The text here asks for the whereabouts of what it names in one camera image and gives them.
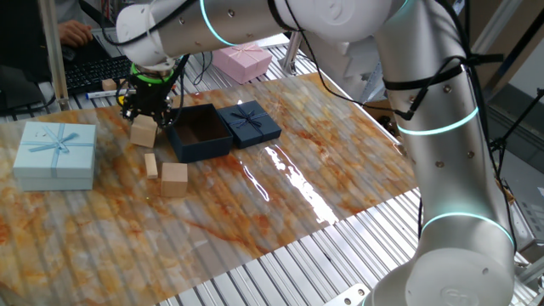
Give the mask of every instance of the open box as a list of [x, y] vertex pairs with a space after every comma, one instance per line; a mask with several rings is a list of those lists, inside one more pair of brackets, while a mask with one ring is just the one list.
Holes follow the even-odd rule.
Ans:
[[[177, 111], [180, 109], [173, 110], [174, 116]], [[166, 133], [182, 163], [226, 156], [232, 146], [232, 133], [211, 104], [184, 107]]]

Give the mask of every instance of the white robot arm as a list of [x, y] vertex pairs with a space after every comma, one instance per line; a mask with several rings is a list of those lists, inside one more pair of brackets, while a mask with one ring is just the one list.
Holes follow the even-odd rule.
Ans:
[[460, 63], [467, 49], [439, 1], [162, 0], [124, 9], [116, 27], [121, 42], [132, 41], [124, 46], [128, 58], [160, 71], [181, 54], [298, 26], [342, 42], [374, 35], [391, 104], [405, 115], [396, 119], [422, 194], [420, 243], [364, 305], [509, 305], [515, 242], [507, 205], [495, 183], [474, 79]]

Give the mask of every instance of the orange marble surface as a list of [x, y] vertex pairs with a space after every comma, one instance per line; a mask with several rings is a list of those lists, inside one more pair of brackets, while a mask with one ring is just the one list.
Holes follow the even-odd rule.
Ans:
[[161, 198], [117, 107], [42, 116], [97, 125], [91, 191], [21, 192], [24, 122], [0, 125], [0, 295], [21, 304], [151, 306], [416, 187], [410, 165], [317, 75], [195, 93], [185, 105], [257, 100], [279, 139], [189, 165], [188, 195]]

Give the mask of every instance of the wooden cube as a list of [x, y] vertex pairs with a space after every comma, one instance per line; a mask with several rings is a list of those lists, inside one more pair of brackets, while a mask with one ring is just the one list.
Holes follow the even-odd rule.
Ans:
[[161, 195], [165, 197], [184, 197], [187, 193], [187, 164], [162, 164]]
[[102, 89], [104, 91], [117, 90], [117, 84], [112, 79], [103, 80]]
[[149, 153], [145, 156], [145, 169], [147, 170], [147, 179], [157, 179], [159, 171], [156, 168], [155, 154]]
[[134, 145], [153, 148], [157, 124], [150, 116], [138, 115], [130, 127], [130, 142]]
[[172, 98], [172, 108], [177, 109], [181, 105], [181, 96], [174, 96]]
[[[125, 82], [125, 79], [120, 79], [119, 85], [121, 85], [123, 82]], [[121, 89], [128, 89], [128, 82], [124, 83]]]

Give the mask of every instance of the light blue ribbon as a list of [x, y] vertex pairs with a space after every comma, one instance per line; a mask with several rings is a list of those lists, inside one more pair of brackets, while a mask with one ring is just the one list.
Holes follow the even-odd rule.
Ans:
[[94, 146], [94, 144], [67, 144], [66, 142], [74, 138], [79, 137], [77, 133], [71, 133], [67, 137], [64, 137], [65, 133], [65, 124], [61, 123], [59, 127], [59, 134], [55, 135], [49, 127], [43, 127], [45, 133], [53, 140], [53, 142], [42, 142], [42, 141], [21, 141], [21, 145], [41, 145], [41, 147], [29, 149], [30, 152], [38, 152], [42, 150], [54, 149], [53, 160], [51, 161], [51, 176], [53, 179], [57, 178], [57, 163], [59, 162], [60, 153], [68, 154], [69, 146]]

